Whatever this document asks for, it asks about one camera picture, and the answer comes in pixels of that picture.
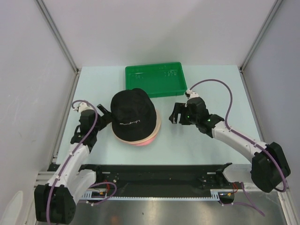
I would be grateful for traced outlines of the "green plastic tray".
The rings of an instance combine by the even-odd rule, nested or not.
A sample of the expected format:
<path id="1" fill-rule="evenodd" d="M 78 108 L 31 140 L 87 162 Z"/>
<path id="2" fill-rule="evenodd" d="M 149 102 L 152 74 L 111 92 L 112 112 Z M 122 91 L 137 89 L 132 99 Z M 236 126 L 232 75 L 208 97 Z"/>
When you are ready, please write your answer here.
<path id="1" fill-rule="evenodd" d="M 180 62 L 125 67 L 127 90 L 140 88 L 150 98 L 181 96 L 187 84 Z"/>

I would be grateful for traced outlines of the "beige smile bucket hat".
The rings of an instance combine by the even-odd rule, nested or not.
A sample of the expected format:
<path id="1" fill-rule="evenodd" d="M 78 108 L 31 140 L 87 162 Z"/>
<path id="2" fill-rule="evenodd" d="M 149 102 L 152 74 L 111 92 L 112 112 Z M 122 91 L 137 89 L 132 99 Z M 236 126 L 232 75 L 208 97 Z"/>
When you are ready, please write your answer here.
<path id="1" fill-rule="evenodd" d="M 153 130 L 153 132 L 151 133 L 151 135 L 149 135 L 147 138 L 144 138 L 144 139 L 139 140 L 139 141 L 129 142 L 129 141 L 125 141 L 125 140 L 120 139 L 115 133 L 113 133 L 113 134 L 114 134 L 114 136 L 115 136 L 115 138 L 117 140 L 119 140 L 119 141 L 121 141 L 123 143 L 129 144 L 129 145 L 131 145 L 131 143 L 138 143 L 140 141 L 147 140 L 148 138 L 152 138 L 154 136 L 157 136 L 157 134 L 159 133 L 160 128 L 161 128 L 161 117 L 160 117 L 160 113 L 159 113 L 159 111 L 157 109 L 156 109 L 156 116 L 157 116 L 157 121 L 156 121 L 155 129 Z"/>

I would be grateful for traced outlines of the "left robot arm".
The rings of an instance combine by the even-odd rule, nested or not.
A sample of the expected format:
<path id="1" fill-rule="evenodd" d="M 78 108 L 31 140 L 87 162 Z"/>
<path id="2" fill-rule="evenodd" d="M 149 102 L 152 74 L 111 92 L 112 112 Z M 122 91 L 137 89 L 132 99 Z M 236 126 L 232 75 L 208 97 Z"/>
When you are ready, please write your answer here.
<path id="1" fill-rule="evenodd" d="M 86 100 L 75 101 L 73 109 L 80 114 L 80 124 L 70 141 L 68 154 L 55 174 L 34 190 L 35 214 L 39 222 L 68 225 L 76 206 L 90 186 L 103 184 L 101 173 L 81 169 L 97 142 L 97 134 L 111 121 L 111 113 L 102 105 L 93 106 Z"/>

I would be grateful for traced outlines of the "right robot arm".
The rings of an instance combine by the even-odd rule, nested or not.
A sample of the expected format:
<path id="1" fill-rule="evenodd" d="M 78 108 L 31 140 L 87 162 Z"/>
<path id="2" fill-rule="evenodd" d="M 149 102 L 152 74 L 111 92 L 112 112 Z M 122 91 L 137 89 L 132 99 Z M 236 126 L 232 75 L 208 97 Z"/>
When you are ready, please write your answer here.
<path id="1" fill-rule="evenodd" d="M 282 147 L 276 142 L 266 144 L 255 141 L 228 128 L 222 117 L 209 113 L 202 98 L 175 103 L 169 121 L 173 124 L 195 125 L 201 133 L 227 144 L 251 163 L 249 173 L 233 164 L 227 166 L 216 176 L 221 188 L 227 188 L 233 182 L 252 182 L 263 192 L 269 193 L 280 183 L 287 185 L 286 178 L 291 170 Z"/>

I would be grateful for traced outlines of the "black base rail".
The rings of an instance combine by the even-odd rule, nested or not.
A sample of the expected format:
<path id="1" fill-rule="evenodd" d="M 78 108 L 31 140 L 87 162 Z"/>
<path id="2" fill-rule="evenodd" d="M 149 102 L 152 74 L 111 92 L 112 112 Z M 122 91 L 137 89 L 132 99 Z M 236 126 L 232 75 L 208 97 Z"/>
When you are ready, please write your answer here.
<path id="1" fill-rule="evenodd" d="M 96 182 L 115 183 L 115 197 L 186 198 L 209 197 L 212 189 L 232 189 L 223 175 L 228 165 L 92 165 Z"/>

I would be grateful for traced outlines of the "aluminium frame post left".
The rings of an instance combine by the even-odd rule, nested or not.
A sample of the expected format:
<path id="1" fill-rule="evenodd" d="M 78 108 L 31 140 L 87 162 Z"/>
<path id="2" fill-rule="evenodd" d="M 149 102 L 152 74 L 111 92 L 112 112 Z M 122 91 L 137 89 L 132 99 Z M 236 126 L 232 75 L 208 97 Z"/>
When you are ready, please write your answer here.
<path id="1" fill-rule="evenodd" d="M 79 68 L 77 67 L 53 17 L 51 16 L 51 13 L 49 9 L 47 8 L 47 5 L 43 0 L 34 0 L 36 3 L 38 9 L 40 10 L 40 13 L 42 17 L 44 18 L 45 22 L 47 23 L 51 33 L 53 34 L 59 48 L 61 49 L 63 55 L 65 56 L 68 64 L 72 68 L 72 70 L 77 74 L 79 71 Z"/>

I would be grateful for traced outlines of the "aluminium frame post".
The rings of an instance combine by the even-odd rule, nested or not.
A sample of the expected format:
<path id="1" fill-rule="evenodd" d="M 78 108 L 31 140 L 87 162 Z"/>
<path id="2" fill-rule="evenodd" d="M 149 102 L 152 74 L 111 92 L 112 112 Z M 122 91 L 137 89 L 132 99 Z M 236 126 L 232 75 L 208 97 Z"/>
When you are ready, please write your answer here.
<path id="1" fill-rule="evenodd" d="M 249 61 L 251 60 L 252 56 L 254 55 L 255 51 L 257 50 L 259 44 L 261 43 L 262 39 L 267 33 L 268 28 L 270 27 L 272 21 L 274 20 L 277 12 L 279 11 L 282 4 L 285 2 L 285 0 L 276 0 L 274 4 L 272 5 L 269 13 L 267 14 L 266 19 L 264 20 L 261 28 L 259 29 L 258 34 L 256 35 L 254 42 L 252 43 L 249 51 L 247 52 L 241 66 L 240 66 L 240 72 L 244 72 L 245 68 L 247 67 Z"/>
<path id="2" fill-rule="evenodd" d="M 77 74 L 79 71 L 79 68 L 77 67 L 53 17 L 51 16 L 51 13 L 49 9 L 47 8 L 47 5 L 43 0 L 34 0 L 36 3 L 38 9 L 40 10 L 40 13 L 42 17 L 44 18 L 45 22 L 47 23 L 51 33 L 53 34 L 59 48 L 61 49 L 63 55 L 65 56 L 68 64 L 72 68 L 72 70 Z"/>

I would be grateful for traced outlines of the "aluminium frame post right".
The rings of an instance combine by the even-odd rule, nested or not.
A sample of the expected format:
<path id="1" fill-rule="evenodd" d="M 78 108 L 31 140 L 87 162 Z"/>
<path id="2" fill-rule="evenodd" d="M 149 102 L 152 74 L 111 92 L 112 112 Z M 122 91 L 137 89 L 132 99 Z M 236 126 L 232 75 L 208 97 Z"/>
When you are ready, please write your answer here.
<path id="1" fill-rule="evenodd" d="M 241 66 L 240 66 L 240 72 L 244 72 L 245 68 L 247 67 L 249 61 L 251 60 L 252 56 L 254 55 L 255 51 L 257 50 L 259 44 L 261 43 L 262 39 L 267 33 L 268 28 L 270 27 L 272 21 L 274 20 L 277 12 L 279 11 L 282 4 L 285 2 L 285 0 L 276 0 L 274 4 L 272 5 L 269 13 L 267 14 L 266 19 L 264 20 L 261 28 L 259 29 L 258 34 L 256 35 L 254 42 L 252 43 L 249 51 L 247 52 Z"/>

